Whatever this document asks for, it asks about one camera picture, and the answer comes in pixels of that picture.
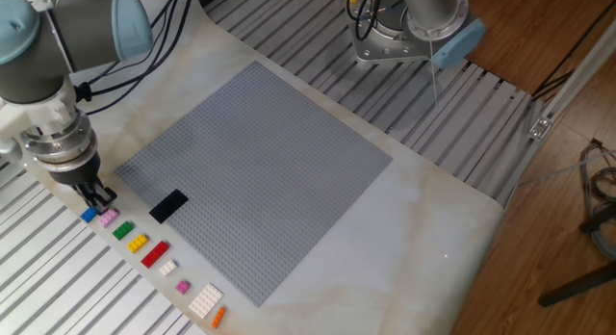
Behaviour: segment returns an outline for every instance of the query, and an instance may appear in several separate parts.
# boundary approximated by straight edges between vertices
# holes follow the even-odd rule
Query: pink lego brick
[[[175,286],[175,289],[181,294],[185,294],[186,291],[190,288],[190,285],[186,281],[180,281],[180,283]]]
[[[117,211],[114,209],[109,209],[107,210],[106,213],[104,213],[100,219],[98,220],[98,222],[100,223],[100,225],[102,225],[104,228],[107,228],[107,226],[109,225],[109,223],[111,223],[114,219],[117,218]]]

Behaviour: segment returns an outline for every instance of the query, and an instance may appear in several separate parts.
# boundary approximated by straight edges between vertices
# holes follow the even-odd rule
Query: slotted metal rail
[[[359,64],[343,0],[215,0],[218,26],[503,206],[538,148],[542,103],[471,64]]]
[[[21,166],[0,159],[0,334],[203,334]]]

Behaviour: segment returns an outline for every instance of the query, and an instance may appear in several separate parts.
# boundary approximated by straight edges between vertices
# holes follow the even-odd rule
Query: lego brick
[[[225,311],[226,310],[224,309],[224,307],[220,307],[218,313],[216,314],[216,317],[214,318],[214,321],[212,322],[212,328],[218,329],[218,325],[220,324],[220,320],[222,320],[222,316],[224,316]]]
[[[131,230],[133,230],[133,224],[129,221],[125,221],[116,230],[114,230],[114,236],[116,239],[122,240],[122,238],[125,237],[126,234],[130,233]]]
[[[171,192],[163,201],[150,211],[150,216],[163,224],[171,215],[182,207],[189,199],[179,190]]]
[[[159,242],[156,247],[152,248],[152,250],[141,259],[141,263],[144,264],[146,268],[150,269],[168,249],[169,245],[167,245],[166,242]]]
[[[191,302],[189,308],[195,312],[201,319],[210,313],[214,305],[224,296],[224,294],[209,283],[205,289]]]
[[[150,208],[185,194],[165,223],[259,306],[391,161],[255,63],[115,174]]]
[[[170,261],[166,262],[163,266],[161,266],[161,268],[159,270],[160,270],[160,272],[161,272],[161,274],[163,276],[167,276],[172,271],[174,271],[175,268],[177,268],[177,265],[175,264],[175,262],[170,260]]]
[[[100,217],[100,219],[98,220],[98,223],[100,223],[100,225],[103,226],[103,228],[107,228],[109,226],[109,224],[116,219],[118,216],[118,213],[116,210],[114,209],[109,209],[107,210],[106,213],[103,214],[103,216]]]
[[[90,207],[88,210],[84,211],[83,214],[81,214],[81,219],[83,219],[86,223],[90,223],[96,215],[96,210]]]
[[[132,243],[128,244],[127,247],[131,252],[135,253],[146,243],[147,238],[145,237],[145,235],[140,234],[137,238],[135,238],[135,240],[133,240]]]
[[[180,283],[175,286],[175,289],[181,294],[185,294],[186,291],[191,287],[191,285],[186,281],[180,281]]]

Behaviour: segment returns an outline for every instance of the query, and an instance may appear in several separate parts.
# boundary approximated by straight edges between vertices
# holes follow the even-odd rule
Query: white table
[[[142,1],[153,15],[166,0]],[[259,308],[168,224],[150,217],[150,209],[113,175],[117,167],[255,61],[393,157]],[[76,78],[89,79],[98,71]],[[97,86],[112,85],[140,72],[128,70]],[[109,93],[80,107],[102,106],[118,96]],[[447,334],[501,220],[502,208],[495,200],[221,30],[196,0],[184,35],[167,62],[123,102],[91,119],[100,141],[101,178],[118,193],[115,206],[121,216],[107,229],[95,220],[89,227],[211,334]],[[81,214],[86,209],[70,188],[55,184],[35,163],[27,165],[73,212]],[[125,220],[136,224],[136,229],[119,242],[112,231]],[[150,242],[132,254],[126,245],[141,233]],[[160,240],[171,248],[148,270],[141,258]],[[158,268],[171,258],[179,268],[165,278]],[[174,289],[180,279],[192,284],[184,296]],[[210,282],[225,296],[201,320],[188,305]],[[225,306],[227,313],[214,330],[210,323],[219,306]]]

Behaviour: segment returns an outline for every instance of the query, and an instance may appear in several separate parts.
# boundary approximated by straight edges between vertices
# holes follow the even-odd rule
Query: metal mounting bracket
[[[528,137],[535,140],[541,141],[548,135],[548,132],[554,125],[554,122],[551,118],[547,118],[545,116],[540,116],[535,121],[535,124],[530,128],[530,132],[528,132]]]

